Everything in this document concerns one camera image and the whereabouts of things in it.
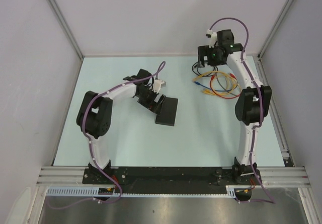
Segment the black network switch box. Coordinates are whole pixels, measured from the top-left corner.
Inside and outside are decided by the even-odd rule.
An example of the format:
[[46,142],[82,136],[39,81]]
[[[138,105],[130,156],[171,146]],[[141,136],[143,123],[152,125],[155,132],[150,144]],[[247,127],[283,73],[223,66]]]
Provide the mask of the black network switch box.
[[166,97],[161,108],[160,115],[155,118],[155,124],[175,126],[178,99]]

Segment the yellow cable long loop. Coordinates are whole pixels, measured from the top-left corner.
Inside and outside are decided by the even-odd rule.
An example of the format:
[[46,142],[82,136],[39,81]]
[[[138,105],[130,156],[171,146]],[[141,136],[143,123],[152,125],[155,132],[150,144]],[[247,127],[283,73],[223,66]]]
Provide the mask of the yellow cable long loop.
[[[213,87],[214,82],[217,82],[220,86],[219,90]],[[241,87],[239,86],[237,79],[232,74],[215,74],[211,77],[209,85],[210,88],[204,88],[202,91],[203,93],[226,100],[237,98],[239,94],[236,93],[236,90],[241,91]]]

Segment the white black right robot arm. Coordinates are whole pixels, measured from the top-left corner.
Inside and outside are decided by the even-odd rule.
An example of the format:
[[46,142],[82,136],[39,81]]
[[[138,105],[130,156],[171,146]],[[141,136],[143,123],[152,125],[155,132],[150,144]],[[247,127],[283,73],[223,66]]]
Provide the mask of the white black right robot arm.
[[235,43],[230,29],[217,32],[209,29],[206,36],[210,42],[198,47],[198,66],[227,65],[242,88],[235,105],[235,115],[240,122],[240,141],[232,166],[232,179],[237,184],[244,184],[258,175],[257,135],[269,112],[272,89],[255,76],[246,59],[244,45]]

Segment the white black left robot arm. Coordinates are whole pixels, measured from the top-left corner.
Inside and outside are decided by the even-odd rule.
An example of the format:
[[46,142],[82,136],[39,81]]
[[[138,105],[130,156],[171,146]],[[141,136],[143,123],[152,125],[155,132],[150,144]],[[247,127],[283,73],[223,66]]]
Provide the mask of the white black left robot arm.
[[160,67],[156,73],[151,74],[140,69],[137,75],[125,77],[122,83],[103,93],[85,93],[76,124],[89,141],[91,164],[96,166],[93,177],[99,183],[107,183],[111,178],[111,171],[106,168],[110,162],[108,150],[101,139],[111,126],[113,106],[125,99],[137,97],[141,106],[160,116],[166,99],[165,95],[159,95],[165,84],[158,78],[161,70]]

